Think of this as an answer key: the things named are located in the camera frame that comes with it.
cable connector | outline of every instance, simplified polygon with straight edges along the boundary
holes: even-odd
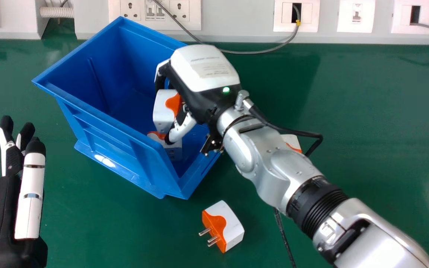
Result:
[[[243,225],[223,200],[203,210],[201,220],[206,229],[198,235],[211,235],[208,246],[216,244],[220,251],[225,253],[243,240]]]

wall switch plate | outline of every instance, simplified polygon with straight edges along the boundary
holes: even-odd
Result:
[[[301,4],[301,26],[299,32],[317,32],[319,28],[320,0],[275,0],[274,32],[292,32],[296,25],[292,20],[293,4]]]
[[[124,16],[155,30],[181,30],[153,0],[108,0],[109,22]],[[186,29],[201,30],[201,0],[158,0]]]
[[[429,34],[429,29],[412,26],[412,7],[419,6],[418,22],[429,25],[429,0],[395,0],[392,30],[394,34]]]
[[[337,32],[371,33],[375,0],[340,0]]]

black and white robotic hand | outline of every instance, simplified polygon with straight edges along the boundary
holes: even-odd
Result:
[[[286,144],[279,131],[294,131],[262,115],[216,47],[177,49],[157,67],[158,91],[165,88],[166,78],[189,116],[209,128],[201,153],[226,151],[259,197],[291,218],[327,262],[337,268],[429,268],[429,256],[418,243],[330,184],[304,154]],[[187,132],[177,128],[182,120],[177,122],[170,129],[170,142],[181,139],[177,132]]]
[[[0,123],[0,268],[43,268],[47,245],[39,236],[46,147],[26,123],[16,140],[13,121]]]

blue crate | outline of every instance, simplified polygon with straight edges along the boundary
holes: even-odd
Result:
[[[76,150],[158,198],[188,199],[219,157],[200,154],[208,128],[194,127],[183,138],[183,160],[173,163],[146,136],[156,130],[156,66],[182,46],[119,17],[32,82],[56,98]]]

